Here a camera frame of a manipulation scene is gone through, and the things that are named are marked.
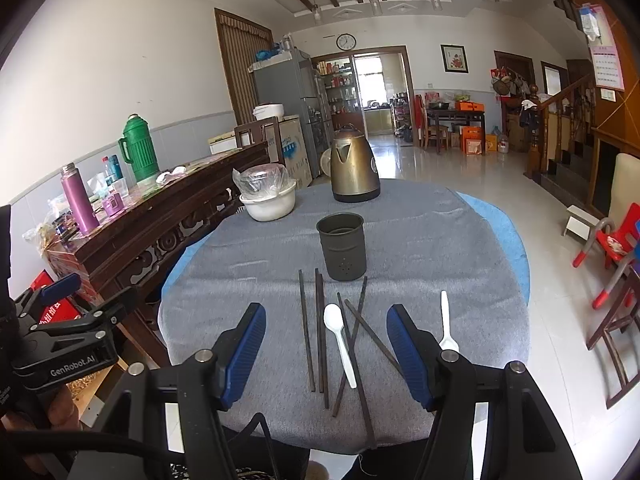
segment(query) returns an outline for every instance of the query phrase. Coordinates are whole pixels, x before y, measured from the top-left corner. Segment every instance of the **chopstick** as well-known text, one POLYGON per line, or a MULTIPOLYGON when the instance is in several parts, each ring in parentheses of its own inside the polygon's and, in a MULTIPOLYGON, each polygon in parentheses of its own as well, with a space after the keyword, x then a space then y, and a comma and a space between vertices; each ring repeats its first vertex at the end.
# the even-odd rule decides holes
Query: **chopstick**
POLYGON ((329 409, 329 380, 326 366, 326 327, 324 326, 324 279, 322 273, 318 274, 320 290, 320 333, 322 336, 322 384, 324 384, 324 408, 329 409))
POLYGON ((300 308, 302 309, 302 330, 305 333, 305 350, 306 350, 306 367, 309 373, 309 389, 314 392, 316 390, 316 380, 314 379, 314 363, 311 359, 311 343, 309 342, 309 323, 306 318, 306 298, 305 298, 305 282, 302 278, 302 269, 298 270, 300 279, 300 308))
POLYGON ((324 375, 322 374, 322 327, 324 322, 322 321, 320 293, 318 292, 319 283, 318 269, 316 269, 316 337, 318 338, 318 390, 320 393, 324 392, 324 382, 322 381, 324 375))
POLYGON ((376 335, 375 332, 373 332, 373 329, 368 325, 366 321, 364 321, 364 318, 357 313, 349 300, 344 300, 344 304, 349 310, 351 310, 351 313, 354 315, 356 320, 358 320, 362 324, 364 330, 366 330, 367 333, 371 336, 373 342, 378 346, 378 348, 380 348, 380 351, 385 355, 387 359, 389 359, 389 362, 394 366, 396 370, 398 370, 400 375, 402 375, 402 368, 398 364, 398 361, 396 361, 396 358, 393 356, 393 354, 386 348, 385 344, 380 341, 380 338, 376 335))
MULTIPOLYGON (((362 308, 364 307, 364 293, 367 288, 367 277, 365 276, 362 280, 362 290, 360 291, 360 301, 358 302, 358 313, 362 313, 362 308)), ((360 328, 360 322, 356 319, 353 324, 353 336, 351 337, 351 341, 347 341, 347 345, 349 346, 349 350, 355 348, 356 338, 358 336, 358 329, 360 328)), ((335 397, 334 402, 334 410, 331 413, 331 416, 338 416, 338 412, 340 411, 340 404, 342 402, 342 396, 344 395, 344 388, 347 385, 347 375, 343 372, 342 378, 340 379, 340 387, 338 387, 338 396, 335 397)))
POLYGON ((360 397, 360 407, 362 408, 362 418, 364 418, 364 427, 367 431, 367 447, 369 449, 376 448, 376 436, 373 433, 373 425, 371 423, 371 414, 369 413, 369 405, 367 404, 367 397, 364 394, 364 385, 360 378, 360 369, 358 368, 358 362, 356 361, 356 352, 353 347, 354 338, 351 338, 349 334, 349 325, 347 323, 347 317, 344 315, 344 307, 342 306, 342 298, 340 292, 338 292, 338 306, 340 306, 340 314, 342 314, 342 323, 344 325, 344 335, 347 337, 347 347, 349 353, 349 359, 351 359, 351 365, 353 365, 353 375, 356 377, 356 387, 358 389, 358 396, 360 397))

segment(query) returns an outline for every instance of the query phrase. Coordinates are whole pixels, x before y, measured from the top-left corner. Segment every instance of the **striped curtain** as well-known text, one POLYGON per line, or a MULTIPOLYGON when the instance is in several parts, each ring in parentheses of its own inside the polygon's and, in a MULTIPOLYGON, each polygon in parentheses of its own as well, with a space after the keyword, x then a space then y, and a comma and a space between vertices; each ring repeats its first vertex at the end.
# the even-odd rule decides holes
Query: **striped curtain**
POLYGON ((270 50, 271 31, 234 14, 216 9, 220 50, 225 66, 226 83, 238 124, 255 121, 253 111, 258 94, 248 67, 260 50, 270 50))

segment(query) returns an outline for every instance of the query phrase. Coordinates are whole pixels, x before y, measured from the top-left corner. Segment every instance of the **wall clock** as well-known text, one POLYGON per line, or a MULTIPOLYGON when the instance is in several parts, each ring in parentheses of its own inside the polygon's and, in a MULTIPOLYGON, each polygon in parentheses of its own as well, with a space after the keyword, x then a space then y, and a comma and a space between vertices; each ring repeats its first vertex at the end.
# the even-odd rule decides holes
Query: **wall clock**
POLYGON ((335 44, 340 50, 351 50, 356 46, 356 39, 351 34, 341 34, 335 44))

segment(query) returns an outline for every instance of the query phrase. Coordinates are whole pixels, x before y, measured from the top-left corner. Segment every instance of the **tile floor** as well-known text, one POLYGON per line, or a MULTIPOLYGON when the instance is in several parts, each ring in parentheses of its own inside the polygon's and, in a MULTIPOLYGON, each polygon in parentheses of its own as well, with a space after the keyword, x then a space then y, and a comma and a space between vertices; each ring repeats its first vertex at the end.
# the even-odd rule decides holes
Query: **tile floor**
MULTIPOLYGON (((580 240, 562 236, 566 209, 523 176, 524 154, 465 156, 456 149, 437 156, 434 150, 405 146, 392 136, 376 136, 372 146, 380 177, 437 182, 490 202, 510 216, 524 242, 531 272, 527 367, 556 414, 584 480, 612 479, 640 438, 640 388, 607 410, 606 397, 619 387, 615 371, 604 343, 591 352, 585 345, 608 308, 607 304, 594 311, 590 306, 610 273, 603 268, 601 254, 594 250, 578 269, 572 267, 580 240)), ((635 327, 618 339, 630 376, 640 362, 633 338, 639 340, 635 327)), ((177 407, 167 410, 170 447, 182 450, 177 407)), ((486 422, 476 424, 472 443, 476 478, 485 434, 486 422)), ((311 459, 338 480, 355 457, 313 450, 311 459)))

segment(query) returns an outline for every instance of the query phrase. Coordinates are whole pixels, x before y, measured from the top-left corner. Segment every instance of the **gray tablecloth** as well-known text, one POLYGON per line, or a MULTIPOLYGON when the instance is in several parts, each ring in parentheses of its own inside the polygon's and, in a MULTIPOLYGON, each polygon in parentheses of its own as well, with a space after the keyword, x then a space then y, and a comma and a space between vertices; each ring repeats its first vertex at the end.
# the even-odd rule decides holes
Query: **gray tablecloth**
MULTIPOLYGON (((248 304, 262 303, 267 329, 244 396, 222 423, 240 430, 263 412, 272 437, 287 444, 338 453, 366 446, 356 390, 347 387, 337 418, 322 395, 308 389, 298 269, 305 277, 314 371, 318 374, 314 268, 325 278, 327 303, 340 292, 357 304, 362 280, 334 282, 326 274, 316 222, 337 211, 365 219, 367 295, 363 316, 391 348, 385 316, 402 303, 415 324, 442 338, 440 291, 449 295, 451 333, 471 362, 503 367, 526 362, 529 315, 514 273, 489 224, 458 195, 441 186, 383 180, 370 202, 336 202, 329 185, 296 192, 296 207, 274 222, 246 212, 226 219, 162 298, 159 323, 173 363, 236 325, 248 304)), ((347 313, 350 326, 353 316, 347 313)), ((342 367, 335 337, 327 333, 333 403, 342 367)), ((428 436, 433 417, 421 409, 402 377, 364 330, 356 342, 376 440, 397 444, 428 436)))

